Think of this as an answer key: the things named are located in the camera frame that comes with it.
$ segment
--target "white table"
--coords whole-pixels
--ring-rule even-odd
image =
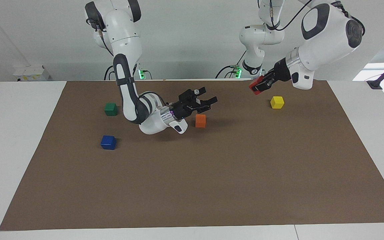
[[[0,82],[0,224],[65,84]],[[384,178],[384,93],[365,82],[329,84]],[[0,232],[0,239],[379,240],[384,223],[44,230]]]

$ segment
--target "yellow cube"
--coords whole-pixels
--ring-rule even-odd
[[[273,97],[271,106],[273,109],[281,109],[284,106],[284,99],[282,97]]]

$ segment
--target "brown mat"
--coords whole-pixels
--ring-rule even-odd
[[[184,135],[147,136],[105,116],[114,82],[68,82],[0,230],[384,222],[384,180],[327,82],[257,97],[248,84],[139,82],[167,101],[202,86],[219,99],[206,129],[191,117]]]

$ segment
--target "green cube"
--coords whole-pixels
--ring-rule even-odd
[[[113,102],[109,102],[105,106],[105,113],[107,116],[116,116],[118,114],[118,108]]]

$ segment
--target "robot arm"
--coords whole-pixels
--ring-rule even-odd
[[[279,44],[284,40],[284,31],[274,29],[282,27],[280,25],[280,15],[285,0],[272,0],[273,17],[269,14],[271,2],[262,0],[260,4],[259,17],[264,22],[262,25],[250,25],[242,28],[239,40],[245,46],[246,53],[242,62],[242,76],[255,78],[260,76],[262,63],[265,57],[264,45]]]
[[[311,89],[315,70],[349,55],[361,44],[364,26],[346,12],[340,1],[314,0],[310,7],[301,25],[305,43],[250,85],[256,95],[278,80],[292,79],[295,88]]]
[[[188,125],[184,118],[193,111],[204,112],[217,102],[214,97],[200,101],[200,90],[187,90],[179,101],[166,105],[154,92],[137,94],[132,70],[142,55],[140,36],[134,22],[140,20],[137,0],[96,0],[85,6],[87,23],[95,29],[94,40],[100,47],[113,52],[116,83],[122,97],[123,113],[131,123],[139,124],[145,134],[155,134],[172,127],[183,134]]]

